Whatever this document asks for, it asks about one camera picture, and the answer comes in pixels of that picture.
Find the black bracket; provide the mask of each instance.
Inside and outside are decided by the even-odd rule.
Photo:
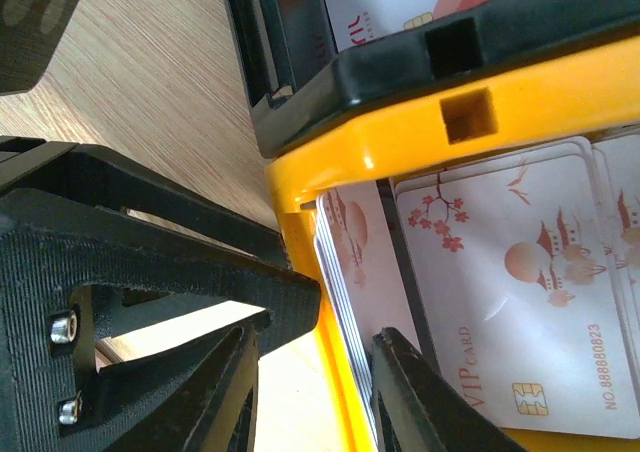
[[[394,328],[373,338],[372,401],[380,452],[524,452]]]
[[[140,431],[141,443],[153,444],[146,433],[155,431],[157,444],[176,444],[149,450],[200,450],[210,434],[219,444],[236,441],[229,450],[251,450],[240,447],[252,444],[255,431],[257,363],[250,363],[258,350],[286,344],[318,319],[319,286],[290,270],[278,233],[99,146],[0,138],[0,256],[3,451],[139,450],[133,438],[142,439]],[[173,313],[148,307],[193,298],[200,300]],[[114,324],[124,333],[225,300],[264,310],[96,372],[94,340]],[[234,388],[242,400],[222,400]],[[236,424],[249,435],[234,433]]]

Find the wood grain surface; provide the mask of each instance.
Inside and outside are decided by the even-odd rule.
[[[0,135],[105,144],[277,227],[222,0],[81,0],[41,82],[0,98],[0,117]],[[146,355],[213,328],[207,314],[108,345]],[[310,336],[261,360],[259,389],[257,451],[341,450]]]

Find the metal screw head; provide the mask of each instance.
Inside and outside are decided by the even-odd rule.
[[[73,425],[78,422],[82,411],[82,396],[78,394],[75,399],[67,400],[60,406],[58,422],[60,425]]]
[[[69,344],[76,338],[78,332],[78,316],[71,310],[67,315],[59,317],[51,325],[51,342],[54,344]]]

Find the yellow plastic tray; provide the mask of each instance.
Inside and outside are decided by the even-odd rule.
[[[313,248],[315,211],[302,206],[325,190],[637,121],[640,37],[361,115],[280,157],[267,168],[267,177],[293,267],[322,284]],[[315,334],[344,450],[372,451],[375,446],[324,284],[323,294]],[[507,433],[529,450],[640,451],[640,441]]]

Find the card dispenser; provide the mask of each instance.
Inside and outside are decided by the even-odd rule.
[[[469,2],[340,52],[327,0],[226,3],[257,142],[275,159],[267,178],[291,263],[321,282],[314,204],[324,192],[640,121],[640,0]],[[326,292],[316,337],[344,449],[373,450]],[[529,450],[640,450],[506,432]]]
[[[391,324],[496,425],[640,437],[639,132],[318,198],[315,248],[369,416],[367,355]]]

